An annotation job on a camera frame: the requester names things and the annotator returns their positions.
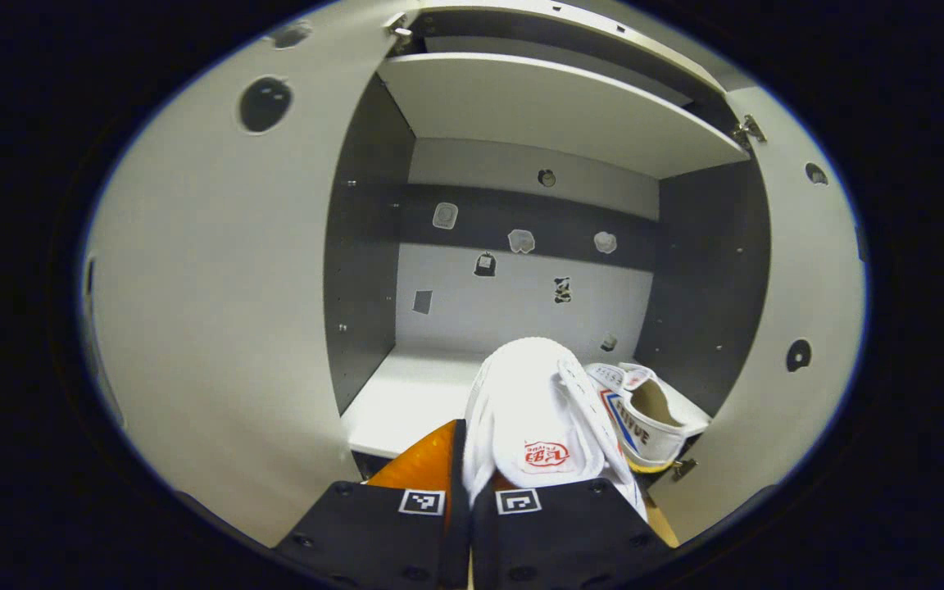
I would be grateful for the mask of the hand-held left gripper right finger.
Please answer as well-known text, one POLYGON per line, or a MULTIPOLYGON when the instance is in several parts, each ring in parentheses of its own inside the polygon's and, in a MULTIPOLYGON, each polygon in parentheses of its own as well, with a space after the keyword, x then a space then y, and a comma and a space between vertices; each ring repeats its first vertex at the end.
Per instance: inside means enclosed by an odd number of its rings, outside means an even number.
POLYGON ((623 589, 671 548, 608 479, 497 490, 472 512, 476 589, 623 589))

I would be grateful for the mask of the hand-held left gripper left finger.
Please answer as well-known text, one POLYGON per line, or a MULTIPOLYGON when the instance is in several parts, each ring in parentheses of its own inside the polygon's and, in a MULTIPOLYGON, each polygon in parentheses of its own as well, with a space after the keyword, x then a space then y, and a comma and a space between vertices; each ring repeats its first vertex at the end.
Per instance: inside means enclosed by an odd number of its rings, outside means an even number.
POLYGON ((336 589, 465 589, 464 420, 432 430, 364 482, 330 484, 275 552, 336 589))

